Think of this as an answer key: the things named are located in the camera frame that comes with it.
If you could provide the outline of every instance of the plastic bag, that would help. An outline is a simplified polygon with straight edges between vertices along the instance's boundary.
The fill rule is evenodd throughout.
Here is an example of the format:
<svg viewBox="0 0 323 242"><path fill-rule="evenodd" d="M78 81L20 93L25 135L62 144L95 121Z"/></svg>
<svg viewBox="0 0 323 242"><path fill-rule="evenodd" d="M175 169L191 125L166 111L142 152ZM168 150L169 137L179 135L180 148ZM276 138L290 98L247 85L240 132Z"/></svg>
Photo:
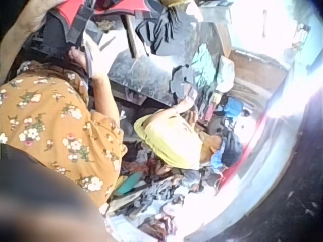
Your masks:
<svg viewBox="0 0 323 242"><path fill-rule="evenodd" d="M221 56L216 89L222 93L230 91L233 88L234 76L234 62Z"/></svg>

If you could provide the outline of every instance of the blue face mask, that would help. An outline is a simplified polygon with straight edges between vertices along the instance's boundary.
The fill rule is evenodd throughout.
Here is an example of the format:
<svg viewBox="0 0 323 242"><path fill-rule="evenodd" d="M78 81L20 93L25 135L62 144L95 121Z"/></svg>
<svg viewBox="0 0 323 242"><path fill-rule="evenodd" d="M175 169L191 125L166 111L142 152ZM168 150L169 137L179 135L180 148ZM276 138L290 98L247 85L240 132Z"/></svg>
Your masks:
<svg viewBox="0 0 323 242"><path fill-rule="evenodd" d="M220 150L214 153L211 157L211 165L213 169L219 169L223 166L221 159L222 159L222 154L224 152L224 148L226 147L226 142L227 142L227 138L224 137L222 139Z"/></svg>

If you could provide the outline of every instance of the table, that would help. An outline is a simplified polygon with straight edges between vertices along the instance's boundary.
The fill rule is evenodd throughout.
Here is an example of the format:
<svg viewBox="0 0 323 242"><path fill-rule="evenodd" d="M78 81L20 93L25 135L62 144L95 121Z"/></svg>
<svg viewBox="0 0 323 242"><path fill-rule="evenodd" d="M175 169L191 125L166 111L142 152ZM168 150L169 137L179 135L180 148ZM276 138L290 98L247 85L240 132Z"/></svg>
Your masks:
<svg viewBox="0 0 323 242"><path fill-rule="evenodd" d="M118 15L98 16L97 22L102 20L109 22L110 30L126 31L122 19ZM197 23L190 36L183 43L182 56L142 56L139 59L132 59L129 48L121 52L114 61L110 71L111 81L122 86L128 87L136 92L146 95L167 106L175 104L173 94L169 91L169 82L172 79L173 68L191 64L195 53L201 44L206 43L207 48L212 54L212 60L216 69L222 53L220 38L213 23ZM202 87L199 92L198 102L207 97L208 87Z"/></svg>

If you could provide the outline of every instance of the floral shirt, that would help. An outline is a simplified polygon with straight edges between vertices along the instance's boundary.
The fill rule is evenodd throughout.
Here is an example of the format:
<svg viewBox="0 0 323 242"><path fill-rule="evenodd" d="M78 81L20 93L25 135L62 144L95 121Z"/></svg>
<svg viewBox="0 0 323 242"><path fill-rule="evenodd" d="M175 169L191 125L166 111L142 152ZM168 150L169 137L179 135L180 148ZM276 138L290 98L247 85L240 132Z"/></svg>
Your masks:
<svg viewBox="0 0 323 242"><path fill-rule="evenodd" d="M85 91L70 85L78 79L65 70L27 70L1 86L0 143L67 176L101 207L117 182L126 148L113 119L87 110L79 95Z"/></svg>

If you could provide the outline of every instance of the gray fabric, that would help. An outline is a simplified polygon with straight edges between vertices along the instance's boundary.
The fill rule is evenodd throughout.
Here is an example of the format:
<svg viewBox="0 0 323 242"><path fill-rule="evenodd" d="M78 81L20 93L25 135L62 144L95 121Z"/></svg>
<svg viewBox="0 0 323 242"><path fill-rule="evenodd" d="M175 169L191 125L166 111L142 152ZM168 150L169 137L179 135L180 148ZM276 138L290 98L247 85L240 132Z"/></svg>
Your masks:
<svg viewBox="0 0 323 242"><path fill-rule="evenodd" d="M189 188L194 184L198 184L201 180L201 175L198 170L184 170L183 175L182 185Z"/></svg>

